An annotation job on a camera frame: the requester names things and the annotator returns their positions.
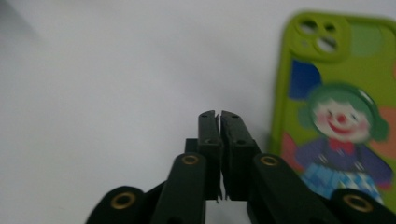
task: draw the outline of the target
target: cartoon clown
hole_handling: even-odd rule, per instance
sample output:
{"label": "cartoon clown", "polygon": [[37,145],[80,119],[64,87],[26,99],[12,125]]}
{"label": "cartoon clown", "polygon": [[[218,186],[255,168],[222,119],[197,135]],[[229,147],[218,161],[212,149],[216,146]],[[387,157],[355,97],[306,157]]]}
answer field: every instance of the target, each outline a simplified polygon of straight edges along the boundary
{"label": "cartoon clown", "polygon": [[311,190],[330,198],[336,189],[358,189],[383,203],[378,188],[391,187],[393,172],[365,144],[386,140],[389,127],[367,93],[346,84],[320,86],[299,110],[299,121],[320,137],[296,146],[286,134],[282,157],[303,171]]}

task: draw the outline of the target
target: phone case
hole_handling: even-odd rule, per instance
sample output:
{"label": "phone case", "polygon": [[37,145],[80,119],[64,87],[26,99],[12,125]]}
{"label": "phone case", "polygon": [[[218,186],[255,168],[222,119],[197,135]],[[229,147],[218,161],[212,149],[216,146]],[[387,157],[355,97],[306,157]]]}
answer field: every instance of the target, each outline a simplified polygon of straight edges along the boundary
{"label": "phone case", "polygon": [[315,193],[358,189],[396,212],[396,23],[304,12],[282,41],[270,152]]}

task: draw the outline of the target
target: bow tie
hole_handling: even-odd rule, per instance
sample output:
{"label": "bow tie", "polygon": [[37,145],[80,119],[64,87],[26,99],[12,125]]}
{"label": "bow tie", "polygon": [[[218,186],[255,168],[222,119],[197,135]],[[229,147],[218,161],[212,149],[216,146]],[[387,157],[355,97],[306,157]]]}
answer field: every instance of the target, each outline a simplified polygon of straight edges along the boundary
{"label": "bow tie", "polygon": [[355,146],[351,142],[342,142],[337,139],[329,139],[330,148],[333,150],[342,149],[346,154],[351,155],[354,152]]}

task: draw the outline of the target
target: red nose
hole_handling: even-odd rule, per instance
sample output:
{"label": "red nose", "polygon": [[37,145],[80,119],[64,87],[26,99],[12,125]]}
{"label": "red nose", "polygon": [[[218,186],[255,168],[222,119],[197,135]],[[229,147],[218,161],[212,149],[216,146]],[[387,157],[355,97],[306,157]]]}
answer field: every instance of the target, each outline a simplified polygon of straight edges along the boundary
{"label": "red nose", "polygon": [[347,117],[344,114],[340,114],[337,116],[337,121],[339,123],[345,123],[347,121]]}

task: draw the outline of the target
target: blue patch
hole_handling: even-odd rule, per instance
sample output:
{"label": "blue patch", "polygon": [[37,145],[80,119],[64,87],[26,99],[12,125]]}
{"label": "blue patch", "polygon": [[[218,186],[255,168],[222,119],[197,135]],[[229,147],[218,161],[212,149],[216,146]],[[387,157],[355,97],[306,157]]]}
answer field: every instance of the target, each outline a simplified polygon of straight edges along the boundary
{"label": "blue patch", "polygon": [[312,63],[293,60],[291,65],[289,98],[305,100],[309,92],[321,84],[320,72]]}

